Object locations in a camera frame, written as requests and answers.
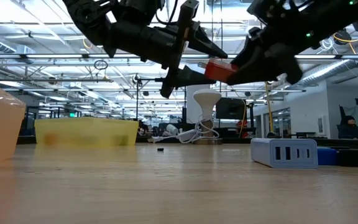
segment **computer monitor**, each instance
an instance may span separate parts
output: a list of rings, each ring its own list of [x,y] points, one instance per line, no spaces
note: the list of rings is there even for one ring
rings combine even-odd
[[[246,106],[242,99],[221,98],[216,103],[216,118],[246,120],[247,113],[244,117],[244,110]]]

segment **robotic arm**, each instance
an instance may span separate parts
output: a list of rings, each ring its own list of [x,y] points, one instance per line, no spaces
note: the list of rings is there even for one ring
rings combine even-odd
[[[203,74],[185,67],[179,69],[180,58],[188,47],[218,58],[227,58],[208,39],[195,17],[198,1],[187,0],[180,7],[177,22],[166,26],[148,27],[165,0],[63,0],[73,22],[94,44],[103,45],[110,57],[117,49],[151,60],[168,70],[161,95],[168,98],[174,88],[215,83]],[[109,22],[112,12],[116,22]],[[226,67],[229,85],[276,80],[286,73],[287,81],[295,84],[302,71],[295,55],[311,47],[349,24],[358,30],[358,0],[305,0],[297,6],[293,0],[254,0],[247,10],[264,28],[253,28],[242,51]]]
[[[187,0],[183,3],[178,21],[168,22],[165,27],[148,27],[157,10],[164,7],[165,0],[63,2],[79,30],[94,45],[103,45],[110,57],[121,49],[138,55],[143,62],[151,60],[161,64],[163,69],[169,68],[161,89],[161,95],[166,98],[175,87],[216,83],[189,68],[178,68],[186,42],[191,49],[212,57],[227,58],[227,54],[208,39],[200,22],[192,21],[196,16],[198,1]],[[111,23],[106,17],[110,11],[116,22]]]

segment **yellow pole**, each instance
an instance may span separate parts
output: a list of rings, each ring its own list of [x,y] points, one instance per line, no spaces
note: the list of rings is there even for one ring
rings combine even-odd
[[[269,91],[267,89],[267,82],[265,82],[265,89],[266,89],[266,100],[267,100],[267,106],[268,106],[268,118],[269,118],[269,124],[270,124],[270,131],[273,131],[272,107],[270,106]]]

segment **wooden table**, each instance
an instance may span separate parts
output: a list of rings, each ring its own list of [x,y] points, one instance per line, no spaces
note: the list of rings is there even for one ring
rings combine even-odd
[[[0,164],[0,223],[355,224],[358,168],[271,169],[234,144],[23,145]]]

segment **yellow plastic bin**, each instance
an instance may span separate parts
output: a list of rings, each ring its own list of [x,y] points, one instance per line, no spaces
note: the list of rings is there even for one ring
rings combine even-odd
[[[58,118],[35,120],[37,144],[45,146],[133,146],[137,121],[105,118]]]

